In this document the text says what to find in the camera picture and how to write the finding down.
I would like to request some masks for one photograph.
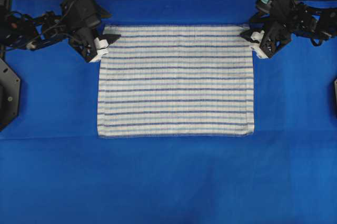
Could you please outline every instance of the towel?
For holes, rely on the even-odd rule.
[[[106,26],[102,137],[245,136],[254,131],[254,74],[241,26]]]

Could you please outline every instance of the white towel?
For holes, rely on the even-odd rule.
[[[102,137],[244,136],[254,131],[250,43],[239,26],[107,26],[122,37],[101,60]]]

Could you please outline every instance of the blue background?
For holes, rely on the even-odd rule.
[[[62,0],[14,0],[33,16]],[[255,0],[97,0],[105,24],[240,24]],[[310,3],[328,7],[335,3]],[[20,116],[0,133],[0,223],[337,223],[337,40],[254,58],[255,133],[99,139],[99,64],[67,44],[7,53]]]

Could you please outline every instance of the blue stripe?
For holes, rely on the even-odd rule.
[[[142,44],[153,44],[153,43],[181,43],[182,40],[117,40],[116,44],[131,44],[131,43],[142,43]],[[243,38],[233,39],[233,40],[192,40],[194,43],[235,43],[235,42],[245,42]]]
[[[253,91],[254,88],[163,88],[163,89],[126,89],[126,90],[98,90],[106,93],[124,93],[129,91]]]
[[[210,72],[210,73],[204,73],[204,72],[200,72],[200,73],[196,73],[196,72],[192,72],[192,73],[187,73],[187,72],[153,72],[153,73],[148,73],[148,72],[145,72],[145,73],[142,73],[142,72],[139,72],[139,73],[134,73],[134,75],[165,75],[165,74],[168,74],[168,75],[179,75],[179,74],[182,74],[182,75],[223,75],[224,73],[221,72],[221,73],[217,73],[217,72]],[[233,73],[226,73],[226,75],[242,75],[242,74],[247,74],[247,75],[250,75],[250,74],[254,74],[253,72],[233,72]],[[125,76],[125,73],[102,73],[100,72],[100,75],[114,75],[114,76]]]
[[[134,35],[123,36],[123,38],[152,38],[152,37],[240,37],[240,35]]]
[[[106,122],[109,121],[135,121],[135,120],[142,120],[142,121],[148,121],[148,120],[172,120],[177,121],[178,119],[186,119],[186,120],[210,120],[210,119],[216,119],[216,120],[246,120],[247,117],[244,115],[243,117],[226,117],[226,116],[166,116],[166,117],[132,117],[132,118],[113,118],[113,119],[106,119],[103,120]]]
[[[164,69],[217,69],[217,70],[230,70],[230,69],[252,69],[253,66],[232,66],[232,67],[184,67],[184,66],[165,66],[165,67],[101,67],[102,70],[164,70]]]
[[[138,49],[138,48],[248,48],[248,45],[137,45],[137,46],[109,46],[113,49]]]
[[[113,51],[113,49],[109,50],[112,53],[116,53],[116,54],[172,54],[172,53],[205,53],[205,54],[209,54],[209,53],[215,53],[215,54],[224,54],[224,53],[252,53],[251,49],[240,49],[240,50],[140,50],[140,51],[136,51],[136,52],[115,52]]]
[[[163,59],[163,58],[252,58],[252,56],[154,56],[154,57],[102,57],[103,59]]]
[[[148,81],[148,80],[240,80],[240,79],[254,79],[253,77],[228,77],[228,78],[100,78],[101,81]]]
[[[253,85],[253,82],[247,83],[132,83],[132,84],[106,84],[101,83],[100,86],[108,87],[137,87],[137,86],[248,86]]]
[[[194,131],[194,132],[198,132],[198,131],[204,131],[206,130],[205,128],[175,128],[174,131],[186,131],[186,130],[189,130],[189,131]],[[235,132],[241,132],[241,131],[247,131],[246,128],[236,128],[236,129],[231,129],[231,128],[225,128],[225,127],[222,127],[222,128],[207,128],[207,130],[211,131],[223,131],[223,132],[226,132],[226,131],[235,131]],[[152,132],[152,131],[172,131],[172,128],[148,128],[148,129],[142,129],[142,130],[130,130],[130,129],[125,129],[125,130],[100,130],[100,132],[105,132],[105,133],[123,133],[123,132],[126,132],[126,133],[129,133],[129,132]],[[245,134],[235,134],[236,136],[242,136],[242,135],[247,135],[247,133]]]
[[[104,105],[102,107],[98,107],[98,109],[103,110],[122,110],[122,109],[146,109],[146,108],[254,108],[253,105],[245,105],[245,106],[235,106],[235,105],[223,105],[223,106],[217,106],[217,105],[165,105],[165,106],[126,106],[126,107],[105,107]]]
[[[116,131],[114,130],[108,130],[105,131],[107,133],[115,133]],[[199,136],[217,136],[217,137],[243,137],[243,136],[249,136],[253,133],[253,131],[249,131],[247,133],[243,133],[243,134],[234,134],[234,133],[175,133],[175,134],[168,134],[168,133],[158,133],[158,134],[131,134],[131,135],[103,135],[99,133],[99,137],[100,138],[105,138],[105,139],[120,139],[120,138],[135,138],[135,137],[199,137]]]
[[[190,61],[190,62],[184,62],[184,61],[164,61],[161,60],[160,62],[107,62],[103,61],[101,62],[101,65],[159,65],[159,64],[165,64],[165,65],[174,65],[174,64],[202,64],[202,65],[242,65],[242,64],[252,64],[250,61],[242,60],[242,61],[231,61],[231,62],[211,62],[211,61]]]
[[[182,123],[129,123],[129,124],[115,124],[115,125],[105,125],[98,124],[98,127],[135,127],[135,126],[158,126],[158,125],[228,125],[228,126],[248,126],[254,125],[253,123],[191,123],[191,122],[182,122]]]
[[[191,29],[176,29],[177,27],[174,27],[175,29],[118,29],[115,32],[116,33],[139,33],[139,32],[242,32],[243,29],[194,29],[191,27]]]
[[[253,114],[253,111],[142,111],[142,112],[124,112],[124,113],[97,113],[97,115],[117,116],[117,115],[147,115],[147,114]]]
[[[243,25],[233,25],[233,24],[109,24],[106,26],[106,29],[111,29],[111,28],[123,28],[123,27],[142,27],[142,28],[157,28],[157,27],[175,27],[175,28],[198,28],[198,27],[205,27],[205,28],[216,28],[216,27],[224,27],[224,28],[241,28],[241,29],[247,29],[248,26],[246,24]]]
[[[160,102],[254,102],[252,99],[160,99],[160,100],[124,100],[99,101],[99,104],[160,103]]]
[[[222,96],[222,97],[254,97],[254,94],[204,94],[204,93],[198,93],[198,94],[143,94],[143,95],[112,95],[112,96],[106,96],[105,94],[102,94],[101,97],[104,99],[121,99],[121,98],[145,98],[145,97],[203,97],[203,96]]]

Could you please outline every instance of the black bracket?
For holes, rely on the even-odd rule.
[[[20,78],[0,59],[0,131],[18,115]]]

